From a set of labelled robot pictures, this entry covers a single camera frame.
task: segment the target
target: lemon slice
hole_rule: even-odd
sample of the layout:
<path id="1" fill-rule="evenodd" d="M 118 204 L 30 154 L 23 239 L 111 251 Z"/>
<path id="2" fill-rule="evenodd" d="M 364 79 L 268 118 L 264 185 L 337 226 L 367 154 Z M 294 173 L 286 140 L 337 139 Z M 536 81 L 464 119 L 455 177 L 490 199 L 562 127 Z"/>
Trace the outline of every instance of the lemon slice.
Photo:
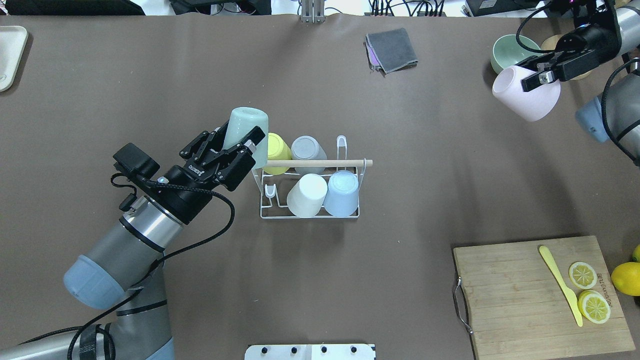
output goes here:
<path id="1" fill-rule="evenodd" d="M 591 289 L 597 282 L 596 271 L 591 265 L 577 261 L 569 266 L 569 278 L 578 288 L 583 290 Z"/>
<path id="2" fill-rule="evenodd" d="M 611 316 L 611 308 L 604 297 L 595 290 L 585 290 L 578 298 L 578 309 L 587 320 L 605 323 Z"/>

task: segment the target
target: white tray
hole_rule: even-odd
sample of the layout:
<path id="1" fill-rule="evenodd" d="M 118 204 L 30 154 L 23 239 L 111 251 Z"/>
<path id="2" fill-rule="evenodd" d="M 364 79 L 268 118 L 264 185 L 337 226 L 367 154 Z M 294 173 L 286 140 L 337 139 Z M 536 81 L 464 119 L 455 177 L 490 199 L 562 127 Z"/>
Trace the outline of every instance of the white tray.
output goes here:
<path id="1" fill-rule="evenodd" d="M 0 92 L 13 84 L 28 36 L 22 26 L 0 26 Z"/>

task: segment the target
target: bowl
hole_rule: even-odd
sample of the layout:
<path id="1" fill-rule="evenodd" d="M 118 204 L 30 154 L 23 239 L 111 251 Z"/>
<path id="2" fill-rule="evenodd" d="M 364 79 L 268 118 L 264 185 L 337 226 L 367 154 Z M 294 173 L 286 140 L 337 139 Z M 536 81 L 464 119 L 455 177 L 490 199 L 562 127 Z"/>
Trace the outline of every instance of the bowl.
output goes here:
<path id="1" fill-rule="evenodd" d="M 540 47 L 530 38 L 520 35 L 520 40 L 531 49 L 540 50 Z M 496 74 L 500 74 L 505 68 L 516 65 L 530 56 L 538 55 L 540 54 L 532 53 L 518 45 L 515 34 L 504 35 L 493 44 L 491 67 Z"/>

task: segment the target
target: white wire rack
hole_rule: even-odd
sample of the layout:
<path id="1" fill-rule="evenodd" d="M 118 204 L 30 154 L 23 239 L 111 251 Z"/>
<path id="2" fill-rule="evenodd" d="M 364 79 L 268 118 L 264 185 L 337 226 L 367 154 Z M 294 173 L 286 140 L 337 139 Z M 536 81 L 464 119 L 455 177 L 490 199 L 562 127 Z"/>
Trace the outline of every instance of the white wire rack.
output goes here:
<path id="1" fill-rule="evenodd" d="M 320 176 L 328 179 L 338 170 L 348 170 L 358 177 L 358 185 L 362 187 L 362 180 L 367 167 L 373 165 L 373 160 L 347 160 L 347 138 L 344 135 L 336 137 L 335 160 L 269 160 L 266 167 L 289 167 L 281 175 L 271 175 L 262 169 L 252 170 L 255 183 L 260 190 L 260 217 L 263 219 L 300 218 L 289 211 L 289 207 L 283 201 L 293 186 L 300 180 L 301 175 L 295 171 L 295 167 L 324 167 Z M 360 202 L 356 211 L 346 218 L 360 217 Z M 336 218 L 329 214 L 324 206 L 320 212 L 312 218 Z"/>

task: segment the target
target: white cup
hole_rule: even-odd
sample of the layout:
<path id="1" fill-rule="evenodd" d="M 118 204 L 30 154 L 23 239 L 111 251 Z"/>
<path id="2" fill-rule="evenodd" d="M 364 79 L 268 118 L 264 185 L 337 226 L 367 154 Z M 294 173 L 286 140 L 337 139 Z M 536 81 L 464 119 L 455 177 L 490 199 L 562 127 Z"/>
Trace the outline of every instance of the white cup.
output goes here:
<path id="1" fill-rule="evenodd" d="M 225 135 L 225 142 L 222 148 L 228 149 L 233 147 L 255 126 L 259 126 L 262 132 L 264 132 L 264 139 L 256 145 L 256 150 L 252 155 L 255 160 L 253 168 L 261 168 L 267 165 L 267 149 L 269 147 L 269 141 L 267 139 L 267 135 L 269 134 L 269 117 L 264 111 L 254 108 L 233 109 L 229 117 L 227 134 Z"/>
<path id="2" fill-rule="evenodd" d="M 542 119 L 560 97 L 559 80 L 524 92 L 520 81 L 532 74 L 532 70 L 512 65 L 500 72 L 492 87 L 493 96 L 526 121 Z"/>
<path id="3" fill-rule="evenodd" d="M 356 174 L 347 170 L 335 172 L 329 178 L 324 209 L 335 217 L 348 217 L 358 208 L 359 189 Z"/>
<path id="4" fill-rule="evenodd" d="M 326 153 L 316 139 L 304 135 L 291 144 L 291 157 L 293 160 L 326 160 Z M 322 174 L 323 171 L 323 167 L 296 167 L 300 175 Z"/>
<path id="5" fill-rule="evenodd" d="M 301 218 L 316 216 L 326 196 L 327 185 L 322 176 L 307 174 L 293 186 L 287 195 L 289 210 Z"/>

